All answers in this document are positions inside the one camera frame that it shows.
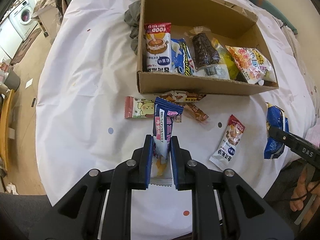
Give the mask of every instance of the blue plastic bag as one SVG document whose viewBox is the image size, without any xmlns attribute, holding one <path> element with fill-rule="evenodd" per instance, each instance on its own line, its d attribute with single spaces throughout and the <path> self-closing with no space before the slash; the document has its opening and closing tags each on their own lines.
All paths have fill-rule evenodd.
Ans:
<svg viewBox="0 0 320 240">
<path fill-rule="evenodd" d="M 268 104 L 267 113 L 267 131 L 270 126 L 275 126 L 281 130 L 289 132 L 288 118 L 285 117 L 284 111 L 277 106 Z M 264 149 L 265 159 L 277 159 L 284 151 L 284 144 L 276 139 L 268 137 L 266 148 Z"/>
</svg>

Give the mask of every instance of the snack package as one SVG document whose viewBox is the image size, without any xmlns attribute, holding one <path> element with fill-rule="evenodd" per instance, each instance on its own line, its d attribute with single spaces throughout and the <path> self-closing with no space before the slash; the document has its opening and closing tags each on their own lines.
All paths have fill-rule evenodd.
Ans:
<svg viewBox="0 0 320 240">
<path fill-rule="evenodd" d="M 171 186 L 172 184 L 169 146 L 173 118 L 181 115 L 182 112 L 183 106 L 178 106 L 160 97 L 155 100 L 151 184 L 160 186 Z"/>
<path fill-rule="evenodd" d="M 239 69 L 238 69 L 236 63 L 234 62 L 233 57 L 231 56 L 230 52 L 226 48 L 224 48 L 216 38 L 213 38 L 211 40 L 211 44 L 216 49 L 216 51 L 219 53 L 220 61 L 223 60 L 224 63 L 226 64 L 230 79 L 235 80 L 238 73 L 239 73 Z"/>
<path fill-rule="evenodd" d="M 277 82 L 276 74 L 270 61 L 265 56 L 263 56 L 262 53 L 257 49 L 252 49 L 252 51 L 255 54 L 258 60 L 258 64 L 264 73 L 263 80 L 270 81 L 270 82 Z"/>
<path fill-rule="evenodd" d="M 199 69 L 194 73 L 194 76 L 230 80 L 228 67 L 225 64 L 211 64 L 206 68 Z"/>
<path fill-rule="evenodd" d="M 144 28 L 147 43 L 147 70 L 172 72 L 171 23 L 147 23 Z"/>
<path fill-rule="evenodd" d="M 236 147 L 240 142 L 244 128 L 244 125 L 238 119 L 233 115 L 230 116 L 227 130 L 220 146 L 209 158 L 220 170 L 223 171 L 228 168 L 233 155 L 235 155 Z"/>
<path fill-rule="evenodd" d="M 249 84 L 256 84 L 263 79 L 264 73 L 252 49 L 230 46 L 226 46 L 226 48 Z"/>
<path fill-rule="evenodd" d="M 174 72 L 186 76 L 193 75 L 195 65 L 190 56 L 185 39 L 171 39 L 171 53 Z"/>
<path fill-rule="evenodd" d="M 199 33 L 192 38 L 195 49 L 195 69 L 206 68 L 212 64 L 218 64 L 220 61 L 219 53 L 212 47 L 205 33 Z"/>
<path fill-rule="evenodd" d="M 206 94 L 189 93 L 186 91 L 169 91 L 159 97 L 173 103 L 193 103 L 201 100 L 205 96 Z"/>
<path fill-rule="evenodd" d="M 273 106 L 269 103 L 267 104 L 267 135 L 270 126 L 275 126 L 283 131 L 289 132 L 288 118 L 285 117 L 284 111 L 277 106 Z M 268 136 L 267 145 L 264 149 L 264 158 L 277 159 L 281 156 L 283 151 L 284 144 Z"/>
<path fill-rule="evenodd" d="M 209 120 L 209 116 L 206 115 L 199 107 L 194 104 L 185 104 L 184 113 L 188 113 L 191 117 L 198 120 L 201 123 L 206 123 Z"/>
<path fill-rule="evenodd" d="M 154 100 L 125 97 L 124 118 L 153 118 Z M 174 117 L 175 122 L 181 122 L 181 115 Z"/>
</svg>

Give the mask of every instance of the blue snack wrapper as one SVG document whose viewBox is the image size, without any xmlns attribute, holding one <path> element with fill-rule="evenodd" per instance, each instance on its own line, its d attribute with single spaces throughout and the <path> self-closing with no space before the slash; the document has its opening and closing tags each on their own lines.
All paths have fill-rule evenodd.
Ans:
<svg viewBox="0 0 320 240">
<path fill-rule="evenodd" d="M 270 126 L 275 126 L 283 131 L 289 132 L 288 118 L 285 117 L 284 111 L 277 106 L 268 104 L 267 113 L 267 131 Z M 268 137 L 266 148 L 264 149 L 265 159 L 277 159 L 284 151 L 284 144 L 276 139 Z"/>
<path fill-rule="evenodd" d="M 190 56 L 185 39 L 171 39 L 171 53 L 174 72 L 186 76 L 193 75 L 195 65 Z"/>
<path fill-rule="evenodd" d="M 151 184 L 170 186 L 172 173 L 169 150 L 174 117 L 181 115 L 183 106 L 157 97 L 154 104 L 153 156 L 151 165 Z"/>
</svg>

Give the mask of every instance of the wooden floor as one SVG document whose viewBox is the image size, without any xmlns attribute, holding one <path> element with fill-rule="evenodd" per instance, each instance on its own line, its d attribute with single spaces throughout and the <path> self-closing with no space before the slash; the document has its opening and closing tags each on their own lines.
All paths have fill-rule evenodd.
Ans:
<svg viewBox="0 0 320 240">
<path fill-rule="evenodd" d="M 16 134 L 15 140 L 9 140 L 11 165 L 4 184 L 15 184 L 20 195 L 45 194 L 36 163 L 36 104 L 34 107 L 31 104 L 33 98 L 37 97 L 40 74 L 51 48 L 49 40 L 49 37 L 45 38 L 40 33 L 21 62 L 14 66 L 21 83 L 12 102 L 12 122 L 9 127 L 15 129 Z M 32 85 L 25 88 L 31 78 Z"/>
</svg>

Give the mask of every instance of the cardboard box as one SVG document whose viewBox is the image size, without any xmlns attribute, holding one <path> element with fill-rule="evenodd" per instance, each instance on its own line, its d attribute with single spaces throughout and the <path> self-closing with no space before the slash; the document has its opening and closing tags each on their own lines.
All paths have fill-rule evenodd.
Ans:
<svg viewBox="0 0 320 240">
<path fill-rule="evenodd" d="M 253 95 L 278 88 L 233 80 L 185 76 L 175 73 L 145 72 L 145 23 L 171 22 L 172 29 L 206 26 L 221 44 L 257 48 L 272 63 L 268 47 L 256 24 L 255 14 L 224 0 L 141 0 L 138 41 L 137 86 L 142 94 L 183 90 L 207 94 Z"/>
</svg>

